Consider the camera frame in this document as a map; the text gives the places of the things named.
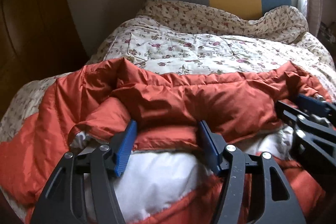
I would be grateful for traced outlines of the orange down jacket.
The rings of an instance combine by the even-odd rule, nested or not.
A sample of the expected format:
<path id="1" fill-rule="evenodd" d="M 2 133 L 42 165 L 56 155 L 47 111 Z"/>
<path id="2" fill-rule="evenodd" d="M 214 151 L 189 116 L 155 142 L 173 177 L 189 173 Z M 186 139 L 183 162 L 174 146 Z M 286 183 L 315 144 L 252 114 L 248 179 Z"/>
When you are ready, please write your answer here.
<path id="1" fill-rule="evenodd" d="M 51 173 L 66 152 L 91 153 L 125 131 L 131 120 L 137 136 L 130 158 L 147 152 L 183 152 L 210 176 L 186 197 L 160 213 L 124 223 L 212 223 L 223 180 L 205 162 L 199 123 L 228 144 L 259 156 L 269 152 L 298 199 L 305 223 L 331 223 L 335 187 L 321 187 L 290 156 L 293 128 L 277 117 L 275 103 L 296 107 L 299 94 L 331 103 L 318 78 L 287 62 L 268 72 L 222 75 L 157 75 L 126 59 L 113 59 L 61 77 L 45 92 L 39 110 L 11 141 L 1 143 L 1 187 L 28 210 L 27 223 Z M 239 223 L 248 223 L 251 174 L 245 177 Z M 97 223 L 91 181 L 84 175 L 88 223 Z"/>

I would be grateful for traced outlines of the floral quilt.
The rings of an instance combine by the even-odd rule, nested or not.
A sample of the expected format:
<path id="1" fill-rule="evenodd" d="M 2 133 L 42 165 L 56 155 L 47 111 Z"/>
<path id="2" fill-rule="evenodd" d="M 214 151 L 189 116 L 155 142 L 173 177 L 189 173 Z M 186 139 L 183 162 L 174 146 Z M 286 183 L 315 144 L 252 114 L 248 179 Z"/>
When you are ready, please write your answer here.
<path id="1" fill-rule="evenodd" d="M 180 75 L 264 72 L 293 61 L 315 75 L 331 95 L 335 94 L 334 61 L 309 33 L 292 35 L 288 42 L 281 34 L 274 39 L 192 35 L 138 23 L 117 28 L 91 62 L 118 57 L 155 73 Z M 130 167 L 116 187 L 128 221 L 140 221 L 169 209 L 210 176 L 195 157 L 183 152 L 132 156 Z"/>

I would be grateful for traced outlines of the floral pillow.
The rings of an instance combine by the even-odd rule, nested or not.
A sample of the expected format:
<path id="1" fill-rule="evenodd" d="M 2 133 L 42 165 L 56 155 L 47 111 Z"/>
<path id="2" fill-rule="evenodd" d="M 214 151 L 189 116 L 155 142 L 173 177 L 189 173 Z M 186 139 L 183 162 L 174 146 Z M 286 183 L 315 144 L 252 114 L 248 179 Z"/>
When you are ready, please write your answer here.
<path id="1" fill-rule="evenodd" d="M 280 6 L 256 20 L 244 20 L 221 9 L 173 0 L 147 1 L 138 16 L 188 34 L 237 35 L 296 44 L 312 37 L 306 18 L 292 6 Z"/>

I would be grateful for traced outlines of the brown wooden wardrobe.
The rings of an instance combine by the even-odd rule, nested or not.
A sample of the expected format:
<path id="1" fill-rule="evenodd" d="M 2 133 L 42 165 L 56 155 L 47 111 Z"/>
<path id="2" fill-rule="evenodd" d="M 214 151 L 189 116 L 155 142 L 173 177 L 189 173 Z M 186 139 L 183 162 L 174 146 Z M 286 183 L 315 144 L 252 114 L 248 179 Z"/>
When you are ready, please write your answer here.
<path id="1" fill-rule="evenodd" d="M 1 114 L 24 84 L 87 60 L 67 0 L 1 0 Z"/>

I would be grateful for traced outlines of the cluttered bedside table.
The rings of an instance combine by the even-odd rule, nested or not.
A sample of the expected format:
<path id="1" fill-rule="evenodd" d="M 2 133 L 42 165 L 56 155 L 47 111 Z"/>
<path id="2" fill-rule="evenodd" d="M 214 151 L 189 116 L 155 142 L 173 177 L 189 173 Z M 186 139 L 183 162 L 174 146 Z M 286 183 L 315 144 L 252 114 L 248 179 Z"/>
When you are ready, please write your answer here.
<path id="1" fill-rule="evenodd" d="M 328 42 L 335 44 L 335 21 L 329 25 L 321 22 L 318 31 L 318 39 L 321 42 Z"/>

